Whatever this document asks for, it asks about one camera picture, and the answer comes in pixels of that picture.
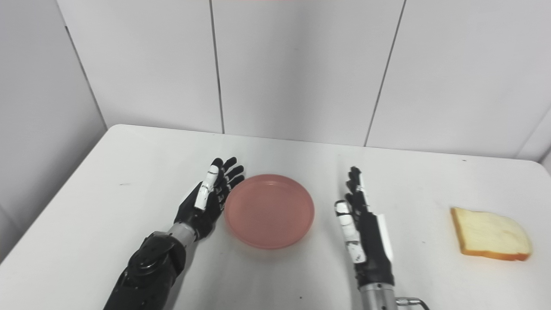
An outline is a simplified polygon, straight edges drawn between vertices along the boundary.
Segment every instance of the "black robot forearm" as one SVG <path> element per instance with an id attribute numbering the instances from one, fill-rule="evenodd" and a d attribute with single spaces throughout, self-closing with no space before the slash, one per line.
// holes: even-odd
<path id="1" fill-rule="evenodd" d="M 152 233 L 128 261 L 104 310 L 162 310 L 185 263 L 185 246 L 175 236 Z"/>
<path id="2" fill-rule="evenodd" d="M 377 216 L 371 212 L 363 212 L 359 221 L 363 224 L 359 231 L 367 260 L 354 265 L 358 287 L 371 283 L 386 283 L 393 286 L 392 266 L 382 244 Z"/>

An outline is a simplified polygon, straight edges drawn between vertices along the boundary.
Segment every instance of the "white table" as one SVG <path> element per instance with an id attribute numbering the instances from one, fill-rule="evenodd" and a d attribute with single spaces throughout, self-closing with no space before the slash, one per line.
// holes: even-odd
<path id="1" fill-rule="evenodd" d="M 248 176 L 300 182 L 316 217 L 303 240 L 272 251 L 240 243 L 221 219 L 167 309 L 360 309 L 333 213 L 351 165 L 386 214 L 397 295 L 433 310 L 548 308 L 551 178 L 539 164 L 127 125 L 108 131 L 0 265 L 0 308 L 102 309 L 142 239 L 171 226 L 217 156 L 237 156 Z M 514 218 L 534 254 L 526 262 L 460 254 L 451 206 Z"/>

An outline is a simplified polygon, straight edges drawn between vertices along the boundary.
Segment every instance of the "toast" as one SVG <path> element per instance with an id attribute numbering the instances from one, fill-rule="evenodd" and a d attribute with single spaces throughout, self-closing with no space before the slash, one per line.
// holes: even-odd
<path id="1" fill-rule="evenodd" d="M 501 260 L 526 260 L 532 243 L 514 220 L 490 212 L 452 208 L 461 253 Z"/>

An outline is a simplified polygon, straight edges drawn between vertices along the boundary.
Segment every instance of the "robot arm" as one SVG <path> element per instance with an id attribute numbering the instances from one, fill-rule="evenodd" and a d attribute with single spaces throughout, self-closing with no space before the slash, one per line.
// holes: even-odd
<path id="1" fill-rule="evenodd" d="M 354 263 L 363 309 L 397 310 L 398 306 L 419 304 L 428 310 L 418 298 L 395 298 L 391 266 L 393 254 L 385 218 L 369 210 L 361 171 L 352 167 L 348 176 L 350 192 L 345 195 L 345 200 L 335 203 L 335 212 Z"/>
<path id="2" fill-rule="evenodd" d="M 186 263 L 186 248 L 210 234 L 231 190 L 245 177 L 237 159 L 213 161 L 182 202 L 168 232 L 154 232 L 130 257 L 104 310 L 162 310 Z"/>

